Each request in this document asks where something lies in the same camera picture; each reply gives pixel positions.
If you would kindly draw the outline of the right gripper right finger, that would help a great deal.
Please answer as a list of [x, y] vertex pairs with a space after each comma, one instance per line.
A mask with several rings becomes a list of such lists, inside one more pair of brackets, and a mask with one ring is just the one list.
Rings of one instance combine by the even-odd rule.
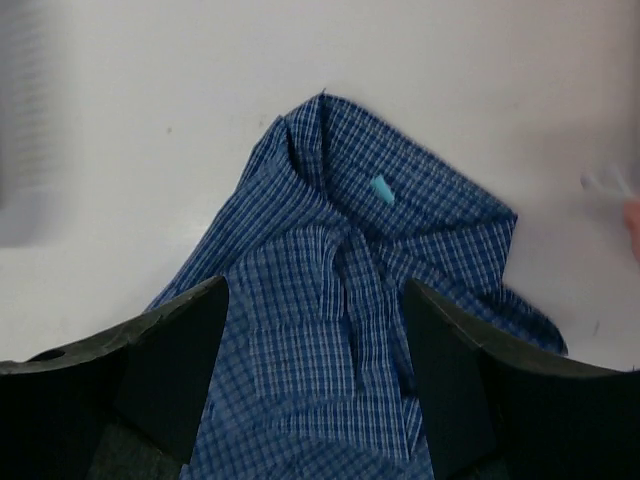
[[635, 479], [639, 374], [553, 354], [404, 291], [407, 339], [438, 479]]

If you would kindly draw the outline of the blue checked long sleeve shirt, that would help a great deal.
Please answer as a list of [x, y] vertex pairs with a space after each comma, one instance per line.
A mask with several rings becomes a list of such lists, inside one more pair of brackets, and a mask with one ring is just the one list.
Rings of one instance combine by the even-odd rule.
[[502, 281], [516, 214], [355, 103], [277, 118], [163, 304], [223, 276], [229, 307], [184, 479], [429, 479], [402, 313], [417, 279], [563, 354]]

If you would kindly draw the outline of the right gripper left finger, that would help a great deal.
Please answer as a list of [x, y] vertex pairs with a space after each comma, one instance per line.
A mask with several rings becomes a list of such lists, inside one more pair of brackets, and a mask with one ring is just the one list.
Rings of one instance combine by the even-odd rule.
[[175, 479], [193, 452], [227, 316], [210, 278], [164, 305], [1, 365], [5, 479]]

